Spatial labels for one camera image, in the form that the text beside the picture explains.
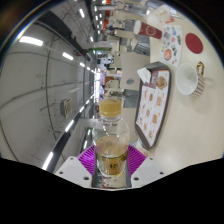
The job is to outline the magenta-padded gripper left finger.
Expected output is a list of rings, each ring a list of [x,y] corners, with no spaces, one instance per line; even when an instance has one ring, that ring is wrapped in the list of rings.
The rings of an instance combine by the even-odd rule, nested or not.
[[[77,157],[70,156],[55,175],[84,188],[95,188],[98,174],[94,147],[90,146]]]

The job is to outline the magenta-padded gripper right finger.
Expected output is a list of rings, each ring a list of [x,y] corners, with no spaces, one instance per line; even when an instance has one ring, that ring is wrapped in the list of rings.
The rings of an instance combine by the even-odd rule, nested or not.
[[[126,185],[140,188],[166,176],[164,169],[153,157],[147,157],[133,146],[128,147]]]

